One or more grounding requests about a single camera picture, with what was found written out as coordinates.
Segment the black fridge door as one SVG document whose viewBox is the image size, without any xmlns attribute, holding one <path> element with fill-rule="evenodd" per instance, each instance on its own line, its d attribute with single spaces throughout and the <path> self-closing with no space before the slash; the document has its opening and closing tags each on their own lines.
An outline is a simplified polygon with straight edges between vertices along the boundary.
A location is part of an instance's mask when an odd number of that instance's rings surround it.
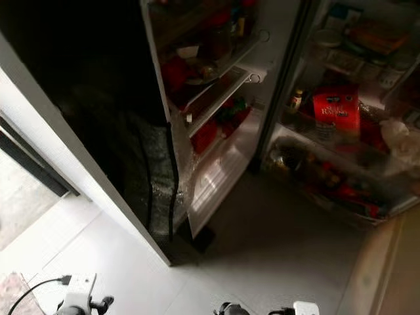
<svg viewBox="0 0 420 315">
<path fill-rule="evenodd" d="M 240 3 L 0 0 L 3 38 L 126 204 L 129 222 L 174 264 L 195 260 L 216 238 L 187 213 L 201 156 L 189 128 L 210 120 L 212 94 L 241 73 L 233 59 L 251 39 L 231 39 L 220 61 L 206 40 Z M 166 93 L 160 66 L 173 55 L 191 75 Z"/>
</svg>

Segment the clear fridge crisper drawer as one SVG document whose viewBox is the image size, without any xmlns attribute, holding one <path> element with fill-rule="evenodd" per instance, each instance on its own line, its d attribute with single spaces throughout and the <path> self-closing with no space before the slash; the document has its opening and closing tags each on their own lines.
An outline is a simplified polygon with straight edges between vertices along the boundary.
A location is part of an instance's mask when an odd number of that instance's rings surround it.
<svg viewBox="0 0 420 315">
<path fill-rule="evenodd" d="M 262 168 L 337 219 L 374 228 L 420 209 L 420 172 L 367 144 L 277 124 Z"/>
</svg>

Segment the open fridge body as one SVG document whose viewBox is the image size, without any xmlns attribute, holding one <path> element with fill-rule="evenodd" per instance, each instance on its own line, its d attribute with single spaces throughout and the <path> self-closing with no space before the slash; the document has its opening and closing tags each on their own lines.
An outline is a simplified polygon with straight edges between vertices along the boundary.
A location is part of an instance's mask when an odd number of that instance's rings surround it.
<svg viewBox="0 0 420 315">
<path fill-rule="evenodd" d="M 420 130 L 420 0 L 300 0 L 299 3 L 301 9 L 286 54 L 287 64 L 271 101 L 268 125 L 259 145 L 261 171 L 274 177 L 263 169 L 263 159 L 277 124 L 302 133 L 315 129 L 318 138 L 324 141 L 345 139 L 364 143 L 392 157 L 381 136 L 381 121 L 395 118 Z M 363 18 L 408 30 L 408 40 L 390 55 L 354 44 L 348 36 L 349 28 Z M 313 114 L 312 97 L 318 87 L 348 84 L 360 85 L 359 138 L 343 135 L 333 124 L 318 122 Z M 304 91 L 302 105 L 296 114 L 288 114 L 285 107 L 297 88 Z M 294 191 L 312 202 L 303 193 Z"/>
</svg>

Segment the patterned grey door mat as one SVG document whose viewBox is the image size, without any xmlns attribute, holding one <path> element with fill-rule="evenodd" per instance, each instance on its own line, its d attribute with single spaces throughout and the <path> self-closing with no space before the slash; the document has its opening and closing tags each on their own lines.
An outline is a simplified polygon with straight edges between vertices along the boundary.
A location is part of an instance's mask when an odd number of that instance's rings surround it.
<svg viewBox="0 0 420 315">
<path fill-rule="evenodd" d="M 12 304 L 27 290 L 30 290 L 29 284 L 21 273 L 11 272 L 4 276 L 0 282 L 0 315 L 8 315 Z"/>
</svg>

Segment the grey framed glass door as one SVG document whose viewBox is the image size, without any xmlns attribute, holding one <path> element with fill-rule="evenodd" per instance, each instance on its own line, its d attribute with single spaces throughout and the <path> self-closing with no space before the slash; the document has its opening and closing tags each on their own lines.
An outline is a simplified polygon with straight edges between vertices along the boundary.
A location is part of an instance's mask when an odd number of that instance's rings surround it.
<svg viewBox="0 0 420 315">
<path fill-rule="evenodd" d="M 49 162 L 37 152 L 18 132 L 12 128 L 11 124 L 1 117 L 0 127 L 2 135 L 0 138 L 0 148 L 9 155 L 21 168 L 29 172 L 36 180 L 48 188 L 57 197 L 81 195 L 69 181 L 60 176 Z"/>
</svg>

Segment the red green food packets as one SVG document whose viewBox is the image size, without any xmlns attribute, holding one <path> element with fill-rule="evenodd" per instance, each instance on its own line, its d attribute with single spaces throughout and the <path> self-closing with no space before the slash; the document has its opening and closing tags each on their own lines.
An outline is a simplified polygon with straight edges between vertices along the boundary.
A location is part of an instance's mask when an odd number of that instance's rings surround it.
<svg viewBox="0 0 420 315">
<path fill-rule="evenodd" d="M 252 105 L 242 96 L 235 96 L 222 103 L 216 114 L 198 129 L 191 138 L 193 153 L 202 155 L 217 138 L 227 138 L 239 128 L 252 111 Z"/>
</svg>

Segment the red food packet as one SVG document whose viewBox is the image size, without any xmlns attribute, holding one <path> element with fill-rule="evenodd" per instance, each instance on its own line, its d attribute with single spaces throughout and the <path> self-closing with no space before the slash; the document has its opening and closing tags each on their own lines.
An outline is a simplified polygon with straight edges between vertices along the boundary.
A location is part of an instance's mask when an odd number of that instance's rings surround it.
<svg viewBox="0 0 420 315">
<path fill-rule="evenodd" d="M 166 93 L 177 92 L 191 75 L 191 68 L 184 59 L 173 55 L 160 66 Z"/>
</svg>

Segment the small brown bottle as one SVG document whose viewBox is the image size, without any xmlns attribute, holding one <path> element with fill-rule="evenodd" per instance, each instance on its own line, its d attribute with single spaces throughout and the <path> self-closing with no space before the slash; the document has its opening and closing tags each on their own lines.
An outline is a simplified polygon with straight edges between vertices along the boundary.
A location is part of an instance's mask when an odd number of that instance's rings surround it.
<svg viewBox="0 0 420 315">
<path fill-rule="evenodd" d="M 290 102 L 285 107 L 285 111 L 288 114 L 296 114 L 302 105 L 304 91 L 297 88 L 294 93 L 291 94 Z"/>
</svg>

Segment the dark jar red lid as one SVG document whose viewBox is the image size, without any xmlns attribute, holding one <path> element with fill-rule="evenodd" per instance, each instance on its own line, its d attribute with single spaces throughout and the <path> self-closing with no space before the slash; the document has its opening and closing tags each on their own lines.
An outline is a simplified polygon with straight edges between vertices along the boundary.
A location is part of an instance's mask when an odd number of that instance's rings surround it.
<svg viewBox="0 0 420 315">
<path fill-rule="evenodd" d="M 214 26 L 207 33 L 207 54 L 214 61 L 226 60 L 233 51 L 229 23 Z"/>
</svg>

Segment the red raisins bag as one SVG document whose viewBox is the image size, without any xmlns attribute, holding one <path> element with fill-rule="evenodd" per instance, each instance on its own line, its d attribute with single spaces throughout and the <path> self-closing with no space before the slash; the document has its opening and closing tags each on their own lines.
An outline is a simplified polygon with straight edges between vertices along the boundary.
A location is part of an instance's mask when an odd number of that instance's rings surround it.
<svg viewBox="0 0 420 315">
<path fill-rule="evenodd" d="M 318 87 L 312 97 L 315 120 L 333 124 L 343 135 L 359 138 L 361 131 L 359 84 Z"/>
</svg>

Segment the white plastic bag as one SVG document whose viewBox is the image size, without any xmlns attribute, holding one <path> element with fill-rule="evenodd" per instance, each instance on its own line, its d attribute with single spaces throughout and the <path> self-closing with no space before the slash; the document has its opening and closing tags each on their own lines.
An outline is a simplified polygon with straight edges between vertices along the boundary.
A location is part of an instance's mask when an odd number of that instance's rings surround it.
<svg viewBox="0 0 420 315">
<path fill-rule="evenodd" d="M 381 121 L 380 130 L 392 157 L 407 165 L 420 165 L 420 130 L 395 118 Z"/>
</svg>

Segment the orange food box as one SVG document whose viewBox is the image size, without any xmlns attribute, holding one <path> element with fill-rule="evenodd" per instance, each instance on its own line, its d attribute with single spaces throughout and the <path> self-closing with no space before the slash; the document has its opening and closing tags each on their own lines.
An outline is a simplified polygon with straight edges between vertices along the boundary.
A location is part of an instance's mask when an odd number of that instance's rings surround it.
<svg viewBox="0 0 420 315">
<path fill-rule="evenodd" d="M 360 19 L 349 28 L 349 39 L 378 54 L 390 55 L 408 40 L 409 31 L 375 19 Z"/>
</svg>

